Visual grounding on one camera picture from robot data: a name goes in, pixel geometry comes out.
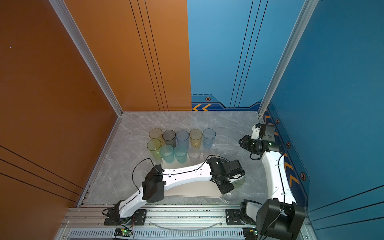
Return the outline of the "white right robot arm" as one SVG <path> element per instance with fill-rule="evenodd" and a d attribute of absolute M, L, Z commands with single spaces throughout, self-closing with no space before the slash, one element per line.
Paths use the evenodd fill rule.
<path fill-rule="evenodd" d="M 276 141 L 275 127 L 256 124 L 252 135 L 239 140 L 240 146 L 257 155 L 266 172 L 268 199 L 264 204 L 244 200 L 240 207 L 240 220 L 246 225 L 256 224 L 258 238 L 278 240 L 297 239 L 306 218 L 305 209 L 297 204 L 285 171 L 285 151 Z"/>

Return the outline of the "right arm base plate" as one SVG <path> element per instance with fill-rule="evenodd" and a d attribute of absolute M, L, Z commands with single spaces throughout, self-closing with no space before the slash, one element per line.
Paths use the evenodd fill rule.
<path fill-rule="evenodd" d="M 240 209 L 226 209 L 226 223 L 229 226 L 235 225 L 255 225 L 256 222 L 247 216 L 245 213 L 241 213 Z"/>

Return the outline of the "teal textured cup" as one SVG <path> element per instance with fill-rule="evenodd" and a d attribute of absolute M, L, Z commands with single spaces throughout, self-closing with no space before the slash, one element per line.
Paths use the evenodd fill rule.
<path fill-rule="evenodd" d="M 187 162 L 187 148 L 185 146 L 176 146 L 174 148 L 174 155 L 179 163 L 184 164 Z"/>
<path fill-rule="evenodd" d="M 173 163 L 175 160 L 174 147 L 171 145 L 162 146 L 160 150 L 161 156 L 166 163 Z"/>

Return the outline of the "clear faceted cup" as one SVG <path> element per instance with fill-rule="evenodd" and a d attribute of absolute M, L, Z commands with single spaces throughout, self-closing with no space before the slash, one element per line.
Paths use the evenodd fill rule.
<path fill-rule="evenodd" d="M 203 151 L 204 160 L 207 159 L 209 156 L 216 156 L 216 155 L 217 155 L 217 151 L 214 148 L 206 148 Z"/>

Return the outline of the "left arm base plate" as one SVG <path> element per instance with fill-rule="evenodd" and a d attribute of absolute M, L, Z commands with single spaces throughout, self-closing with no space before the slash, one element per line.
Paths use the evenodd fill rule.
<path fill-rule="evenodd" d="M 147 210 L 139 209 L 128 218 L 118 218 L 115 215 L 113 208 L 104 209 L 102 214 L 105 217 L 105 226 L 144 226 L 147 217 Z"/>

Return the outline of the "teal textured cup front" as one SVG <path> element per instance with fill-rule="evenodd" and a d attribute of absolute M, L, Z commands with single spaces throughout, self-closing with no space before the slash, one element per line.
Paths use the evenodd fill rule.
<path fill-rule="evenodd" d="M 187 148 L 185 146 L 176 146 L 174 148 L 174 155 L 179 163 L 184 164 L 187 162 Z"/>

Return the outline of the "clear textured cup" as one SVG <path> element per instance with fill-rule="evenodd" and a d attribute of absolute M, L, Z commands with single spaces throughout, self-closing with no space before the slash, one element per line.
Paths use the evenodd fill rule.
<path fill-rule="evenodd" d="M 201 156 L 201 150 L 197 147 L 191 147 L 188 150 L 190 160 L 198 160 Z"/>

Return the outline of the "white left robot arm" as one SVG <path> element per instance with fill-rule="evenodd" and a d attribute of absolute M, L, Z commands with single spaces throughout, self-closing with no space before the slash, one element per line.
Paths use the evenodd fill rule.
<path fill-rule="evenodd" d="M 233 183 L 242 179 L 245 171 L 238 160 L 228 161 L 218 156 L 208 156 L 203 163 L 179 168 L 163 169 L 155 165 L 146 175 L 137 191 L 114 207 L 115 220 L 130 218 L 147 203 L 164 199 L 165 191 L 195 182 L 213 182 L 221 194 L 235 189 Z"/>

